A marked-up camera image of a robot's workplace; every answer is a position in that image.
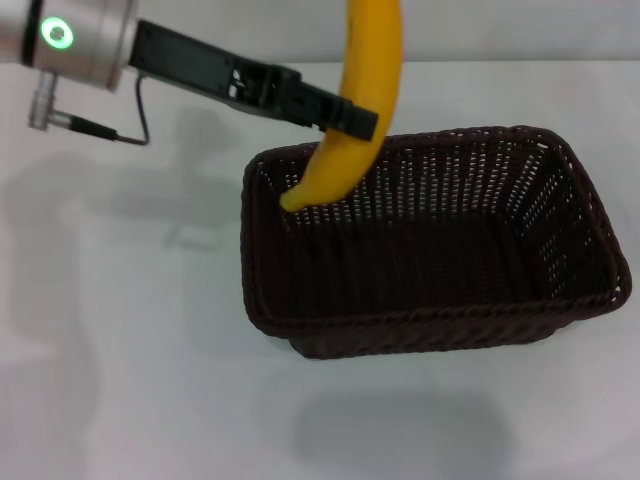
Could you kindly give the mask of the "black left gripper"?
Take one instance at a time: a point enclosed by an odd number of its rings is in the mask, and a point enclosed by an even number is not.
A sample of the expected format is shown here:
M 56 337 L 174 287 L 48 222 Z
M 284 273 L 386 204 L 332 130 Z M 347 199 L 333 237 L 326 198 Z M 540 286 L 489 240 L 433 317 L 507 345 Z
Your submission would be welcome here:
M 285 67 L 257 62 L 149 21 L 137 24 L 129 65 L 154 80 L 251 115 L 336 130 L 372 141 L 378 114 L 301 81 Z

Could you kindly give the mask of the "yellow banana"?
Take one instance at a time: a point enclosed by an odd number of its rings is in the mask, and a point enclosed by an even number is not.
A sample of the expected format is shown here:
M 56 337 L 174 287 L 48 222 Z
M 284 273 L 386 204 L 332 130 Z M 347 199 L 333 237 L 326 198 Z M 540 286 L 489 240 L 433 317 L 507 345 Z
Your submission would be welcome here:
M 280 197 L 289 212 L 343 199 L 377 158 L 391 126 L 403 65 L 402 0 L 348 0 L 340 95 L 378 114 L 371 141 L 329 129 L 300 182 Z

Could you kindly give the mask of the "black woven rectangular basket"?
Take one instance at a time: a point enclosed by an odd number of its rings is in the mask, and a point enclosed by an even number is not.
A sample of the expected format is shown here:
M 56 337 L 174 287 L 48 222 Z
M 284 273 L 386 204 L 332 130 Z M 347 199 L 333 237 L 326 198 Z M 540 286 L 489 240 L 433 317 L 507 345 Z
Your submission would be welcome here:
M 344 200 L 288 213 L 314 151 L 258 154 L 241 211 L 247 315 L 304 357 L 528 344 L 631 294 L 599 195 L 550 130 L 391 136 Z

